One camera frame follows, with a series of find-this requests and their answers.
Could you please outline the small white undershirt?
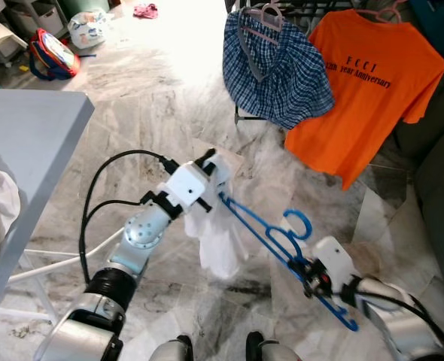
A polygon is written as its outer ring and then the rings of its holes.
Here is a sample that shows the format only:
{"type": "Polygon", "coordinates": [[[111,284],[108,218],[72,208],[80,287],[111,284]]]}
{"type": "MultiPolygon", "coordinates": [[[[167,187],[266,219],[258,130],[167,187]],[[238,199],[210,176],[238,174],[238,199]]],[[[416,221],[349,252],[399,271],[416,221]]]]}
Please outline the small white undershirt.
{"type": "Polygon", "coordinates": [[[219,153],[215,161],[217,168],[209,175],[206,192],[212,194],[208,203],[213,209],[205,213],[198,204],[193,204],[184,214],[184,231],[199,240],[202,268],[215,278],[229,280],[249,258],[251,242],[243,237],[247,229],[224,200],[233,194],[231,176],[237,165],[219,153]]]}

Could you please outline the blue plastic hanger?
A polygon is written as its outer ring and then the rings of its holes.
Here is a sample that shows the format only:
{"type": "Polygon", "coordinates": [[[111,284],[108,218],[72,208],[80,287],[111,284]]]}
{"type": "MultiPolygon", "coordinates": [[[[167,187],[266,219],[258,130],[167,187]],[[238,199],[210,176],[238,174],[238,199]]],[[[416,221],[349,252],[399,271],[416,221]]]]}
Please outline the blue plastic hanger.
{"type": "MultiPolygon", "coordinates": [[[[281,214],[283,226],[267,223],[249,207],[225,196],[226,206],[236,215],[240,223],[302,284],[303,260],[315,260],[315,256],[303,254],[307,241],[314,232],[311,220],[301,210],[287,209],[281,214]]],[[[360,327],[345,306],[340,306],[329,296],[314,296],[347,329],[357,332],[360,327]]]]}

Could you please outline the pink plastic hanger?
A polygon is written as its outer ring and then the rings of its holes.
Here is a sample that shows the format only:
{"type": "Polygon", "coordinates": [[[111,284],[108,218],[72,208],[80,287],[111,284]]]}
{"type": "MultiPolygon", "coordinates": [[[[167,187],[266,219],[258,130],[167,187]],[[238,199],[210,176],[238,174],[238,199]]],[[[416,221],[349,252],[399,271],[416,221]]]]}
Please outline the pink plastic hanger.
{"type": "Polygon", "coordinates": [[[393,0],[391,3],[382,9],[379,10],[370,10],[370,9],[354,9],[356,13],[362,14],[365,17],[369,18],[369,20],[375,20],[376,22],[391,22],[391,23],[401,23],[402,17],[400,14],[400,10],[398,7],[400,4],[406,2],[407,0],[393,0]]]}
{"type": "MultiPolygon", "coordinates": [[[[281,33],[281,30],[283,30],[283,14],[275,3],[275,0],[272,0],[270,3],[266,3],[261,7],[255,5],[243,7],[242,15],[247,15],[247,17],[253,18],[253,20],[256,20],[263,25],[263,27],[274,31],[275,33],[281,33]]],[[[264,41],[270,42],[270,44],[279,45],[277,38],[271,38],[269,35],[255,30],[248,24],[242,25],[242,30],[251,35],[256,35],[256,37],[262,38],[264,41]]]]}

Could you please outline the silver right robot leg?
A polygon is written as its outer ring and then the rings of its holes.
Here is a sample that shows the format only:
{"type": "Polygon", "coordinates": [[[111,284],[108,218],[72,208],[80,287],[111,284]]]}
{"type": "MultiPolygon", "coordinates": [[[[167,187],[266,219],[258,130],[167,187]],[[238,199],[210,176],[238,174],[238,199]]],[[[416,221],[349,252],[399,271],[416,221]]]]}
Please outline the silver right robot leg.
{"type": "Polygon", "coordinates": [[[266,339],[260,331],[247,334],[244,350],[245,361],[301,361],[290,347],[266,339]]]}

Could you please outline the silver robot leg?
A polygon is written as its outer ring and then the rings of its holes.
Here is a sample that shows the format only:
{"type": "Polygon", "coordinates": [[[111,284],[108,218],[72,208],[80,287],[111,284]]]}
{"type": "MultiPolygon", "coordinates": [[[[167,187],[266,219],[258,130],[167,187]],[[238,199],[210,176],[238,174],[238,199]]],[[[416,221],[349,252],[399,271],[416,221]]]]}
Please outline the silver robot leg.
{"type": "Polygon", "coordinates": [[[193,344],[187,335],[165,341],[151,354],[148,361],[194,361],[193,344]]]}
{"type": "Polygon", "coordinates": [[[245,361],[301,361],[290,347],[266,339],[260,331],[247,334],[244,350],[245,361]]]}

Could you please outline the blue plaid shorts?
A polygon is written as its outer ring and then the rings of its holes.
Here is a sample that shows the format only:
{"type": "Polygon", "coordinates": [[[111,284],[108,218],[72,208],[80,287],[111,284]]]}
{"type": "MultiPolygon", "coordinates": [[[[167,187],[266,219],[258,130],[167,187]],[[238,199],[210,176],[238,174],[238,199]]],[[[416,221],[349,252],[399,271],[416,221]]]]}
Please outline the blue plaid shorts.
{"type": "Polygon", "coordinates": [[[321,52],[290,22],[275,31],[240,11],[229,14],[222,75],[239,109],[285,130],[335,106],[321,52]]]}

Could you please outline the silver left robot leg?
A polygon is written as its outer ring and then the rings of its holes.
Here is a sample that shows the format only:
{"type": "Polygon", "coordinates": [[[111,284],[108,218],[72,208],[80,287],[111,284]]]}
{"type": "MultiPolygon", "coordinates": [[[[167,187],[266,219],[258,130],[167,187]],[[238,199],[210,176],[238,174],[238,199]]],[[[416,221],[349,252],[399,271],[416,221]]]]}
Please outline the silver left robot leg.
{"type": "Polygon", "coordinates": [[[151,354],[148,361],[194,361],[193,344],[187,335],[165,341],[151,354]]]}

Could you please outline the crumpled dark pink cloth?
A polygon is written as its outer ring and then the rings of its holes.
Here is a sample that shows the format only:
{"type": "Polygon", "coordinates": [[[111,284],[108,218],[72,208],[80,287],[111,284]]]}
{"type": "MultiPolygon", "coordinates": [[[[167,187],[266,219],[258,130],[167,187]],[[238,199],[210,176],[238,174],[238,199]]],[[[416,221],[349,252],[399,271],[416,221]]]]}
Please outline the crumpled dark pink cloth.
{"type": "Polygon", "coordinates": [[[156,20],[159,17],[159,7],[153,3],[139,4],[133,8],[132,16],[140,20],[156,20]]]}

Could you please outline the orange printed t-shirt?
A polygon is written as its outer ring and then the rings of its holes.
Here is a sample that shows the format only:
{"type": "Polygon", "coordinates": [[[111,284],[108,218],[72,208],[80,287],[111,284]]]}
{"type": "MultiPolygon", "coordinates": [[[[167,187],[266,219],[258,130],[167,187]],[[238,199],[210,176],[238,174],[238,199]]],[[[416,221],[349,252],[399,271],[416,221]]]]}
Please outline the orange printed t-shirt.
{"type": "Polygon", "coordinates": [[[418,123],[444,73],[444,59],[408,22],[373,22],[332,11],[309,36],[326,65],[335,105],[285,135],[284,147],[347,190],[398,123],[418,123]]]}

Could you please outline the light blue folding table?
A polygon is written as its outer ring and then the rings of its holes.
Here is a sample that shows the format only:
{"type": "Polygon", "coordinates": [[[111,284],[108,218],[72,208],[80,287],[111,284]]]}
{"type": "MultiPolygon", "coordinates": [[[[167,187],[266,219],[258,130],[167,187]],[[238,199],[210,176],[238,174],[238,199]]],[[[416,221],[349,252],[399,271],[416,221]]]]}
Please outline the light blue folding table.
{"type": "Polygon", "coordinates": [[[41,284],[45,274],[78,262],[75,252],[59,252],[60,262],[13,275],[25,262],[27,244],[94,111],[87,94],[50,90],[0,89],[0,171],[20,191],[20,214],[5,236],[0,253],[0,302],[12,284],[33,286],[43,312],[2,308],[21,320],[58,323],[59,314],[41,284]]]}

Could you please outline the white printed plastic bag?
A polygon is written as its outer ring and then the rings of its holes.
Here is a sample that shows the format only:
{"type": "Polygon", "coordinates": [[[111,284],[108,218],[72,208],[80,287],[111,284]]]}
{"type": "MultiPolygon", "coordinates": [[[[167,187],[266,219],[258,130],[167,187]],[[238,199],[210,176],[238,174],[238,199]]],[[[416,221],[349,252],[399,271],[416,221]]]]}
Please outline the white printed plastic bag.
{"type": "Polygon", "coordinates": [[[71,44],[88,49],[102,44],[111,34],[111,15],[106,11],[80,11],[68,21],[71,44]]]}

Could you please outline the red and blue backpack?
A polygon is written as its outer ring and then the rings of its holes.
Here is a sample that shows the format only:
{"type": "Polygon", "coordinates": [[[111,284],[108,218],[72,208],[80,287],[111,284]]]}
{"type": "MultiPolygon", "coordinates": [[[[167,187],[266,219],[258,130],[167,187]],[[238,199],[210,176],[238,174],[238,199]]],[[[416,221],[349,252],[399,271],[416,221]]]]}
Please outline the red and blue backpack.
{"type": "Polygon", "coordinates": [[[80,72],[80,57],[43,28],[38,28],[29,39],[27,51],[29,71],[43,81],[65,81],[80,72]]]}

